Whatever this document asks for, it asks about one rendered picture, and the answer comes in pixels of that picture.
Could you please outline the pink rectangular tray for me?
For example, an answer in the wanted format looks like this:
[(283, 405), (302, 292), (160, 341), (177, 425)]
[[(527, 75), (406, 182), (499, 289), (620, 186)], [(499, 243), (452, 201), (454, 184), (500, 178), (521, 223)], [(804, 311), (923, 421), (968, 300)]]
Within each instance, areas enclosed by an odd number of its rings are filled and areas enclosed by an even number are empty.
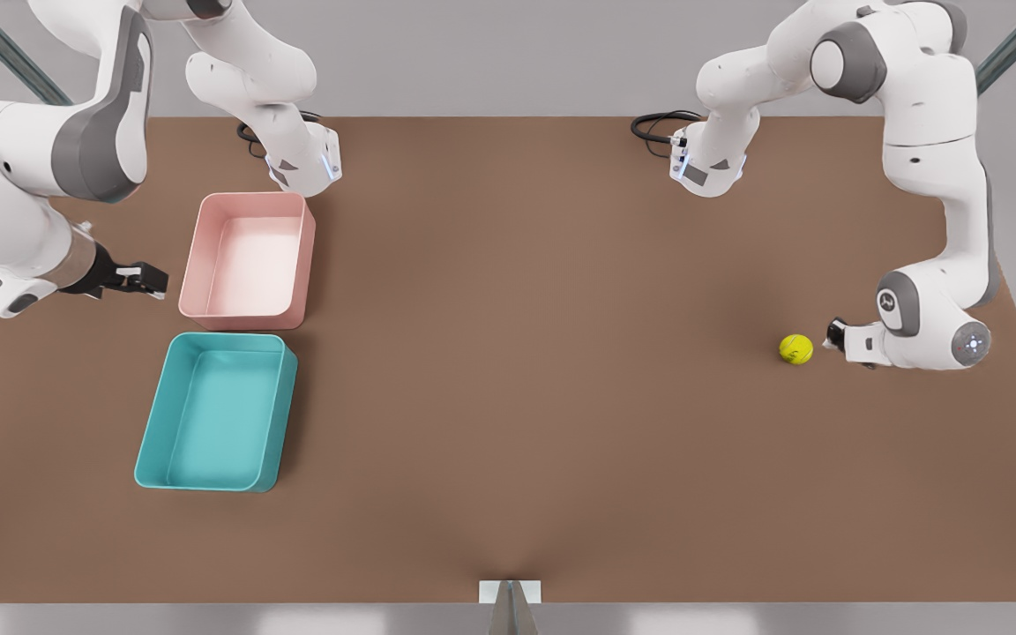
[(289, 191), (219, 192), (198, 209), (180, 313), (209, 331), (303, 324), (316, 223)]

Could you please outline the teal rectangular tray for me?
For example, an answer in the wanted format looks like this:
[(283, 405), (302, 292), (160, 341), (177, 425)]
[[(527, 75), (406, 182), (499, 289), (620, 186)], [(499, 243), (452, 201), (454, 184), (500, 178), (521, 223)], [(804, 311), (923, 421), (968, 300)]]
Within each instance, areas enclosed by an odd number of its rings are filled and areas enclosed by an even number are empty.
[(279, 336), (169, 343), (134, 467), (144, 488), (266, 493), (278, 480), (298, 358)]

